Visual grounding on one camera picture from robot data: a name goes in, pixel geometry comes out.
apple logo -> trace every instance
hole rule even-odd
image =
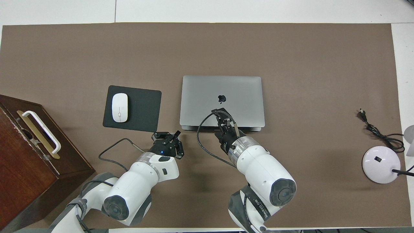
[[[219,102],[220,102],[220,104],[222,104],[225,101],[226,101],[226,97],[224,95],[219,95]]]

black mouse pad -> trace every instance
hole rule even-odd
[[[117,93],[128,96],[128,119],[123,123],[112,118],[112,97]],[[111,85],[106,96],[102,124],[104,127],[156,132],[160,106],[161,91]]]

black wire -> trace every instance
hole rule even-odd
[[[410,169],[408,169],[408,170],[407,170],[407,172],[409,172],[409,171],[410,171],[411,169],[413,169],[413,168],[414,168],[414,165],[413,165],[412,167],[410,167]]]
[[[367,233],[372,233],[372,232],[367,231],[367,230],[365,230],[365,229],[363,229],[363,228],[361,228],[361,230],[363,230],[363,231],[365,231],[365,232],[367,232]]]
[[[121,140],[119,140],[119,141],[117,141],[117,142],[115,142],[115,144],[113,144],[112,146],[110,146],[110,147],[108,147],[106,150],[104,150],[104,151],[102,151],[102,153],[100,153],[99,154],[99,156],[98,156],[98,158],[100,159],[100,160],[103,160],[103,161],[107,161],[107,162],[111,162],[111,163],[115,163],[115,164],[118,164],[119,166],[121,166],[123,169],[125,169],[125,171],[128,171],[128,169],[124,166],[124,165],[122,165],[122,164],[120,164],[120,163],[118,163],[118,162],[116,162],[116,161],[114,161],[114,160],[110,160],[110,159],[105,159],[105,158],[101,158],[101,156],[106,152],[106,151],[108,151],[109,149],[111,149],[112,147],[114,147],[116,144],[118,144],[118,143],[120,143],[120,142],[122,142],[123,140],[128,140],[134,147],[136,147],[137,149],[139,149],[140,151],[143,151],[141,148],[139,148],[137,145],[135,145],[129,138],[123,138],[123,139],[121,139]]]
[[[88,182],[86,182],[86,183],[84,183],[84,184],[82,185],[82,188],[80,189],[80,197],[81,197],[81,198],[83,197],[82,192],[83,192],[83,190],[85,189],[85,187],[86,187],[88,184],[93,183],[93,182],[99,182],[99,183],[104,183],[104,184],[109,185],[109,186],[113,186],[113,184],[108,183],[108,182],[106,182],[106,181],[102,181],[102,180],[90,180],[90,181],[88,181]]]
[[[79,217],[79,214],[76,215],[76,218],[78,219],[79,224],[85,229],[84,231],[87,231],[88,233],[92,233],[91,230],[85,225],[85,223]]]
[[[244,214],[246,215],[246,218],[247,218],[247,221],[249,222],[249,224],[251,224],[252,222],[250,222],[249,215],[247,215],[246,203],[247,203],[247,196],[246,196],[246,194],[244,194],[244,201],[243,201]]]
[[[199,138],[199,136],[198,136],[198,134],[200,133],[200,128],[201,128],[201,126],[203,125],[203,123],[204,123],[204,121],[206,121],[207,120],[207,118],[209,118],[210,116],[212,116],[213,114],[214,114],[215,112],[212,112],[212,113],[210,113],[206,118],[204,118],[204,120],[200,123],[200,125],[198,126],[198,129],[197,129],[197,142],[198,142],[198,144],[201,146],[201,148],[205,151],[205,152],[207,152],[209,155],[211,155],[211,156],[213,156],[214,158],[216,158],[216,159],[218,159],[218,160],[220,160],[220,161],[222,161],[222,162],[224,162],[224,163],[226,163],[226,164],[228,164],[228,165],[230,165],[230,166],[232,166],[232,167],[236,167],[236,166],[234,166],[233,164],[231,164],[231,163],[229,163],[229,162],[227,162],[227,161],[225,161],[224,159],[222,159],[222,158],[220,158],[220,157],[217,157],[217,156],[215,156],[213,153],[211,153],[210,151],[208,151],[202,144],[201,144],[201,142],[200,142],[200,138]]]
[[[372,124],[368,123],[368,121],[366,121],[365,123],[367,124],[366,129],[368,131],[370,131],[371,133],[373,133],[375,136],[379,137],[381,140],[383,140],[385,142],[385,144],[391,150],[393,150],[395,153],[404,152],[405,148],[404,148],[404,143],[402,142],[402,140],[390,137],[390,136],[393,136],[393,135],[404,136],[404,134],[392,133],[392,134],[388,134],[388,135],[383,135],[383,134],[380,133],[380,131],[378,130],[377,127],[375,127]]]

white lamp base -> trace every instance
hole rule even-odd
[[[362,168],[366,176],[372,181],[387,184],[397,178],[397,173],[391,170],[400,170],[401,164],[393,150],[385,146],[374,146],[365,152],[362,159]]]

computer mouse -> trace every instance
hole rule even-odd
[[[128,119],[128,96],[125,93],[117,93],[112,97],[112,118],[122,123]]]

